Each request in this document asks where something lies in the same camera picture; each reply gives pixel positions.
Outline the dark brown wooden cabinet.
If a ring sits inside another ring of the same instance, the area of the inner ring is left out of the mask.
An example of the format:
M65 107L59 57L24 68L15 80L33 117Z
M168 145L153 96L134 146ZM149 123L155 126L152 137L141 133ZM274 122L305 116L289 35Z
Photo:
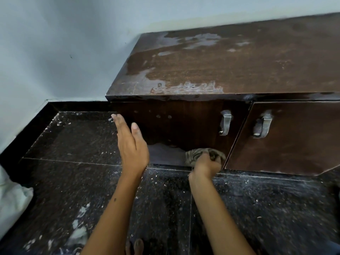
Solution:
M250 108L340 101L340 12L144 33L105 97L242 101Z

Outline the grey striped cleaning cloth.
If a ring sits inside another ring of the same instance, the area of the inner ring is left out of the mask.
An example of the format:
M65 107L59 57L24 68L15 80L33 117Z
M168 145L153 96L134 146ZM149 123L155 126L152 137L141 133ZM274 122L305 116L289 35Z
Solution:
M221 157L221 162L226 160L226 155L219 150L212 148L199 148L185 152L185 165L194 167L198 158L205 152L209 153L211 156L219 155Z

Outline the person's right hand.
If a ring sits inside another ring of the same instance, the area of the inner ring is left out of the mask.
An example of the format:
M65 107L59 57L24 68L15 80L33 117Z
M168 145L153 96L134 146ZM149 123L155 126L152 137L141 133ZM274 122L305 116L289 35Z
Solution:
M221 168L209 168L208 153L203 153L195 163L193 171L189 174L189 182L193 183L198 179L212 181L213 177L220 172Z

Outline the person's left hand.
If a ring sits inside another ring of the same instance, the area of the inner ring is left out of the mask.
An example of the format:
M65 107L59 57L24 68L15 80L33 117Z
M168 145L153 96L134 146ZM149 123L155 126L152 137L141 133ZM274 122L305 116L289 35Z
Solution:
M141 181L142 175L150 161L148 146L146 150L137 150L132 136L131 126L128 127L124 117L121 114L112 114L111 117L117 128L122 175Z

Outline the person's bare foot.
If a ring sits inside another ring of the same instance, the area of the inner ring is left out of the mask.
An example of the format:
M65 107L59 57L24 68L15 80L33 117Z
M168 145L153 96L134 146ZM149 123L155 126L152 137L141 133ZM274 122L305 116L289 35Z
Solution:
M142 239L136 239L133 244L132 250L132 243L130 239L126 240L125 243L125 255L143 255L144 252L144 242Z

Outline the person's left forearm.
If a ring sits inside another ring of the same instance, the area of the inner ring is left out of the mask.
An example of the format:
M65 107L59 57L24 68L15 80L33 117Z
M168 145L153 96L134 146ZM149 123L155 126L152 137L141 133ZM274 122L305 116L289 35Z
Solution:
M131 255L127 236L143 172L122 172L115 192L80 255Z

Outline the white fabric sheet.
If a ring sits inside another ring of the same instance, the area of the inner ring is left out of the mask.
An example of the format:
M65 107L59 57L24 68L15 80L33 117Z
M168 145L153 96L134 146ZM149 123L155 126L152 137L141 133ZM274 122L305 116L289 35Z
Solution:
M33 188L13 182L0 165L0 241L28 208L33 194Z

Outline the person's right forearm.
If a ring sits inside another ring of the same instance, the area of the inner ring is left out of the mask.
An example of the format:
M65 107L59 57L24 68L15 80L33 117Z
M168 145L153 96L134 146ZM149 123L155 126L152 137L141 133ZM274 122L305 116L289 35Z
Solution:
M192 171L189 184L214 255L256 255L229 214L211 178Z

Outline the brown cabinet door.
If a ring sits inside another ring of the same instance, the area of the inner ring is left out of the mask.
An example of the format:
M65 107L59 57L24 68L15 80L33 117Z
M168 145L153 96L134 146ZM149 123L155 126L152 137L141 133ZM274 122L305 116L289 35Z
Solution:
M112 106L128 126L133 122L139 126L148 145L151 164L186 166L185 152L193 149L216 149L227 159L248 115L250 103L142 101L112 102ZM230 110L233 116L227 136L219 135L223 110Z
M258 118L269 133L254 138ZM340 101L254 102L225 168L317 176L340 167Z

